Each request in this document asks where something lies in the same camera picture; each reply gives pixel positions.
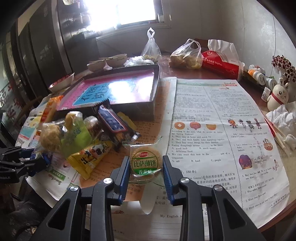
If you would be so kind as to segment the clear pack pale cake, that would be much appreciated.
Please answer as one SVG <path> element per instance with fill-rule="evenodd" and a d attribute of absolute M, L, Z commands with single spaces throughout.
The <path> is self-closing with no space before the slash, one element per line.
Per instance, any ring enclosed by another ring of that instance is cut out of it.
<path fill-rule="evenodd" d="M 64 123 L 64 120 L 42 123 L 40 138 L 34 152 L 60 153 Z"/>

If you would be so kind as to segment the yellow cow candy pack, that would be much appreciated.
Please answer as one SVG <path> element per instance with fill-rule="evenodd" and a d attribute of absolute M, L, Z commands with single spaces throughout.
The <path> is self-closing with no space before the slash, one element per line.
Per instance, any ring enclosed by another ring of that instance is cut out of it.
<path fill-rule="evenodd" d="M 112 149 L 110 140 L 95 140 L 90 146 L 81 151 L 71 154 L 67 162 L 81 175 L 85 180 L 90 178 L 90 174 L 106 154 Z"/>

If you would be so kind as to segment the green pastry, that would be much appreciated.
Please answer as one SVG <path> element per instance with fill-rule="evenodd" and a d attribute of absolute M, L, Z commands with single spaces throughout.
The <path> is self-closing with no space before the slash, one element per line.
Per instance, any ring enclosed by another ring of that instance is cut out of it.
<path fill-rule="evenodd" d="M 79 111 L 67 113 L 61 138 L 61 152 L 67 158 L 80 152 L 92 142 L 92 136 L 83 121 L 83 115 Z"/>

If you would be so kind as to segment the orange rice cracker pack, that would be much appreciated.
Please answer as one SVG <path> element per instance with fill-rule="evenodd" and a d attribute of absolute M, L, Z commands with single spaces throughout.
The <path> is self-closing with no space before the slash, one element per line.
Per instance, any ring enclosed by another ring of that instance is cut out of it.
<path fill-rule="evenodd" d="M 44 109 L 44 112 L 42 114 L 40 123 L 49 123 L 52 121 L 53 116 L 62 98 L 63 98 L 63 95 L 52 97 L 49 99 L 49 101 L 47 102 L 46 108 Z"/>

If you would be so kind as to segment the clear pack brown cake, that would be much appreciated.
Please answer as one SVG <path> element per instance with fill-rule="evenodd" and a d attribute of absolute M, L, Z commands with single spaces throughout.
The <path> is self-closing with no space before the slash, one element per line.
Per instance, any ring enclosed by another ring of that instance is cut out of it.
<path fill-rule="evenodd" d="M 95 116 L 88 116 L 83 120 L 93 139 L 99 138 L 103 132 L 101 122 Z"/>

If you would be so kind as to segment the round pizza cracker pack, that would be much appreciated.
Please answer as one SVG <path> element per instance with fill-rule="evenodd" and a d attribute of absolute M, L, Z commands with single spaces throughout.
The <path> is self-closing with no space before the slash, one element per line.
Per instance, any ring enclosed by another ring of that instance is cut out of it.
<path fill-rule="evenodd" d="M 162 137 L 154 143 L 125 143 L 129 151 L 130 178 L 132 184 L 152 182 L 163 168 Z"/>

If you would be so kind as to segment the blue cookie pack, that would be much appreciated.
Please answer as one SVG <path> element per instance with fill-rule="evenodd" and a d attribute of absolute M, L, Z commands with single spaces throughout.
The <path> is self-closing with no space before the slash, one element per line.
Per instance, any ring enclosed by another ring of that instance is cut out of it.
<path fill-rule="evenodd" d="M 123 143 L 136 141 L 141 136 L 105 104 L 98 107 L 97 116 L 116 151 L 120 149 Z"/>

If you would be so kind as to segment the plastic bag with snacks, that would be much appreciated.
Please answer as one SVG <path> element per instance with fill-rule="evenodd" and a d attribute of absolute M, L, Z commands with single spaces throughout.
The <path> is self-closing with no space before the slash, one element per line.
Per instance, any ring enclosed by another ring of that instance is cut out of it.
<path fill-rule="evenodd" d="M 188 39 L 185 44 L 176 49 L 169 59 L 171 68 L 186 68 L 198 70 L 202 67 L 203 55 L 198 41 Z"/>

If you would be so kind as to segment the colourful student newspaper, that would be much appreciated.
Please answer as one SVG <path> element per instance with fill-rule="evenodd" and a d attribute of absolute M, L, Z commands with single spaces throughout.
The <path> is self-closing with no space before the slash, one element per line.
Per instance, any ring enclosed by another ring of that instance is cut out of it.
<path fill-rule="evenodd" d="M 140 143 L 159 144 L 158 151 L 165 154 L 168 149 L 171 118 L 173 116 L 177 78 L 167 77 L 160 80 L 157 96 L 154 121 L 137 121 L 135 125 L 140 132 Z M 89 179 L 83 179 L 80 174 L 64 159 L 53 158 L 50 166 L 33 177 L 25 177 L 25 184 L 50 206 L 53 207 L 72 185 L 86 188 L 95 185 L 98 181 L 109 177 L 112 170 L 120 167 L 124 156 L 130 152 L 122 147 L 119 152 L 110 150 L 109 153 L 95 167 Z M 124 208 L 123 211 L 131 213 L 150 213 L 156 196 L 156 184 L 130 184 L 127 189 L 126 201 L 131 201 L 134 207 Z"/>

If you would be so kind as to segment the white exam newspaper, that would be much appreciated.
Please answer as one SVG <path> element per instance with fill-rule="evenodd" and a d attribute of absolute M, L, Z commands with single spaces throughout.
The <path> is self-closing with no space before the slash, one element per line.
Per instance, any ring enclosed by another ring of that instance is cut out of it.
<path fill-rule="evenodd" d="M 223 186 L 257 227 L 290 196 L 275 140 L 251 96 L 235 80 L 161 80 L 161 144 L 171 164 L 199 185 Z"/>

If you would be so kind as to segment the red flowered bowl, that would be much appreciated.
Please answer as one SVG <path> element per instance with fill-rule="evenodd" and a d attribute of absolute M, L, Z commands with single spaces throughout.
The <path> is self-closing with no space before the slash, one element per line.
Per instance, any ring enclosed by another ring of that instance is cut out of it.
<path fill-rule="evenodd" d="M 61 79 L 52 83 L 49 86 L 48 90 L 50 90 L 50 92 L 52 92 L 52 93 L 55 93 L 57 91 L 60 91 L 62 89 L 69 87 L 74 80 L 74 75 L 75 75 L 75 73 L 72 73 L 72 74 L 68 74 L 68 75 L 62 77 Z"/>

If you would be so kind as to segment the white bowl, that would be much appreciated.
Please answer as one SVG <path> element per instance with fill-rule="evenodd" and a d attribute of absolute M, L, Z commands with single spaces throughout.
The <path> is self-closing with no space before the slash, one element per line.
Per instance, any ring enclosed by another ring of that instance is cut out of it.
<path fill-rule="evenodd" d="M 87 64 L 87 68 L 91 72 L 97 72 L 97 71 L 103 70 L 105 65 L 106 65 L 105 59 L 99 59 L 99 60 L 96 60 L 96 61 L 89 62 Z"/>
<path fill-rule="evenodd" d="M 106 63 L 112 68 L 118 68 L 124 66 L 124 63 L 127 61 L 127 54 L 118 54 L 112 57 L 118 57 L 113 60 L 106 60 Z"/>

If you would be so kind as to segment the right white bowl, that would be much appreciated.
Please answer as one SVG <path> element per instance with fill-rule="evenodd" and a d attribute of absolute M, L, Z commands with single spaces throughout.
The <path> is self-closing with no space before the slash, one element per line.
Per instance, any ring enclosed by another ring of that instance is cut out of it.
<path fill-rule="evenodd" d="M 124 66 L 124 63 L 127 61 L 127 54 L 118 54 L 112 57 L 118 57 L 113 60 L 106 60 L 106 63 L 112 68 L 118 68 Z"/>

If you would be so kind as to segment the red tissue pack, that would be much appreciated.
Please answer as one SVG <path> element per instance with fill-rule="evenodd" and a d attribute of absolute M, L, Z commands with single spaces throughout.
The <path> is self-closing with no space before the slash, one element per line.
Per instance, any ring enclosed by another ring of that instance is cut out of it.
<path fill-rule="evenodd" d="M 227 79 L 239 80 L 243 64 L 234 43 L 224 40 L 208 40 L 208 50 L 202 53 L 202 67 L 220 74 Z"/>

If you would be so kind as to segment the tied clear plastic bag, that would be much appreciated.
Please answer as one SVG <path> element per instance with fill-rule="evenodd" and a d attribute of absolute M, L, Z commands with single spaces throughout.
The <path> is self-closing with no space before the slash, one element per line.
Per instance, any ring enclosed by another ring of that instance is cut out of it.
<path fill-rule="evenodd" d="M 148 41 L 141 53 L 141 56 L 144 58 L 144 60 L 151 60 L 154 63 L 158 63 L 162 55 L 155 41 L 154 35 L 155 35 L 155 31 L 152 28 L 149 28 L 147 30 Z"/>

